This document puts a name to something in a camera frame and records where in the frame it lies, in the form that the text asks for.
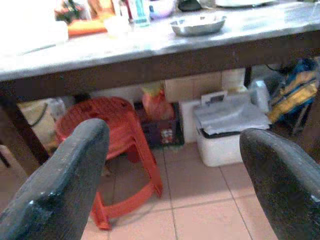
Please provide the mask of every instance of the bottle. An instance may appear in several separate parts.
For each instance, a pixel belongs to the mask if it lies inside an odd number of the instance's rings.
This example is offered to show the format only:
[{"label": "bottle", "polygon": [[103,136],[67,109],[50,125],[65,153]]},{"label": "bottle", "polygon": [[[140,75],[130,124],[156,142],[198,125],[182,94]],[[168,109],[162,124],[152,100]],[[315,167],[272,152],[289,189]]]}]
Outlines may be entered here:
[{"label": "bottle", "polygon": [[138,27],[148,26],[150,24],[149,13],[147,12],[149,7],[145,7],[144,0],[129,0],[128,3],[134,25]]},{"label": "bottle", "polygon": [[128,8],[125,0],[119,1],[121,16],[129,20]]}]

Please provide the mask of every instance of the white styrofoam box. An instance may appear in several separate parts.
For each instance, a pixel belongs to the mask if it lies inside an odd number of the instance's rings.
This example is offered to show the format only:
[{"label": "white styrofoam box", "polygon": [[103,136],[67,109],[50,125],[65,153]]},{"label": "white styrofoam box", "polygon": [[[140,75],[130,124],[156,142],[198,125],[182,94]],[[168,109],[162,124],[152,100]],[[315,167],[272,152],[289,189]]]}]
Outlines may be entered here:
[{"label": "white styrofoam box", "polygon": [[240,134],[218,138],[205,138],[196,131],[197,145],[203,163],[208,167],[241,163]]},{"label": "white styrofoam box", "polygon": [[245,68],[226,70],[222,72],[222,90],[231,90],[244,85]]},{"label": "white styrofoam box", "polygon": [[182,116],[183,137],[185,143],[197,141],[197,128],[194,121],[194,108],[201,104],[201,100],[179,102],[180,115]]}]

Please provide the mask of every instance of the dark wooden table frame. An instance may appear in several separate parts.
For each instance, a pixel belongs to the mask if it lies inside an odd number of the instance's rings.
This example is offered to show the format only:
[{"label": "dark wooden table frame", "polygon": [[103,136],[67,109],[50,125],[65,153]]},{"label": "dark wooden table frame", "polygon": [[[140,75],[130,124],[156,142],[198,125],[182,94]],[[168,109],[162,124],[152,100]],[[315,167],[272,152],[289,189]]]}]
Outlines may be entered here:
[{"label": "dark wooden table frame", "polygon": [[[0,81],[0,140],[30,174],[48,158],[48,154],[16,103],[316,57],[320,56],[319,43],[320,31],[309,31]],[[315,157],[312,149],[320,145],[319,95],[301,139],[301,145],[312,157]]]}]

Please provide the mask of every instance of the table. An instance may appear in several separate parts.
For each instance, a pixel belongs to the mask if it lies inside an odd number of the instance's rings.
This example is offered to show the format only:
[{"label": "table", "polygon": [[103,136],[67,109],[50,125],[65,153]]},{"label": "table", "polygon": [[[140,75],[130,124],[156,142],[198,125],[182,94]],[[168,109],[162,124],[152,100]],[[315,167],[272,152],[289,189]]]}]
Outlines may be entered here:
[{"label": "table", "polygon": [[[101,33],[2,57],[0,140],[30,174],[48,154],[16,103],[320,56],[320,4],[287,2],[192,14],[214,12],[227,16],[216,34],[176,36],[169,26],[174,16],[118,38]],[[320,130],[312,130],[319,109],[317,101],[303,132],[314,136],[302,141],[309,149],[320,136]]]}]

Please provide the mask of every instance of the stainless steel table top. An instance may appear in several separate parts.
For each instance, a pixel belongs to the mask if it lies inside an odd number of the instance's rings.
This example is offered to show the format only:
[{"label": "stainless steel table top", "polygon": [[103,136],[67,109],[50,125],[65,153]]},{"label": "stainless steel table top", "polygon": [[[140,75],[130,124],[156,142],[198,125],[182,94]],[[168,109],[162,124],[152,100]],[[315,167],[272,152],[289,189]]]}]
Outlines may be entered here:
[{"label": "stainless steel table top", "polygon": [[[182,37],[176,36],[170,26],[181,16],[216,12],[227,16],[217,33]],[[318,30],[319,3],[288,2],[180,13],[119,37],[107,33],[82,36],[28,54],[1,57],[0,81]]]}]

